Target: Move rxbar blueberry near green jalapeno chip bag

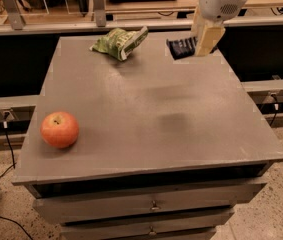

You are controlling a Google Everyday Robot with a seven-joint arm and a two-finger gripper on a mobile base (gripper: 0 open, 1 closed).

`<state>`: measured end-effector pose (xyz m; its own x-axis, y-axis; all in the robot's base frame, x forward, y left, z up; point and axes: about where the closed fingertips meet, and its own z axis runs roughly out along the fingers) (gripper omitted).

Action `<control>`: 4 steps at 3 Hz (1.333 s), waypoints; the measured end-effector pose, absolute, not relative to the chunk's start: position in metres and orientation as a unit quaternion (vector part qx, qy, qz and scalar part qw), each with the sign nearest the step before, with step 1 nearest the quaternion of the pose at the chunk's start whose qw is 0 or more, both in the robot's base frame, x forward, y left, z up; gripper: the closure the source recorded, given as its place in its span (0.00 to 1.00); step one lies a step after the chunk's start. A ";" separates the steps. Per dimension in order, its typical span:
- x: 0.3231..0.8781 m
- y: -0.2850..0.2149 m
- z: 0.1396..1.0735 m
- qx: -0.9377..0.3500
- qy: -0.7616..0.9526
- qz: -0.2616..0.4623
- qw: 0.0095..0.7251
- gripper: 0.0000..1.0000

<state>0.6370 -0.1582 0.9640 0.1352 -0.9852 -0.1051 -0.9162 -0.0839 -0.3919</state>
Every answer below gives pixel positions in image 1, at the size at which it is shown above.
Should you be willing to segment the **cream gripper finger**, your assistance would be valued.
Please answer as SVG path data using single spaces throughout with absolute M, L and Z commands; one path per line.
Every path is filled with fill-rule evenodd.
M 213 22 L 205 20 L 202 36 L 196 38 L 195 55 L 198 57 L 207 56 L 218 44 L 225 33 L 225 27 L 222 22 Z
M 191 27 L 191 33 L 194 37 L 199 38 L 202 36 L 204 24 L 205 24 L 205 20 L 201 14 L 201 10 L 199 7 L 197 7 L 194 12 L 193 23 Z

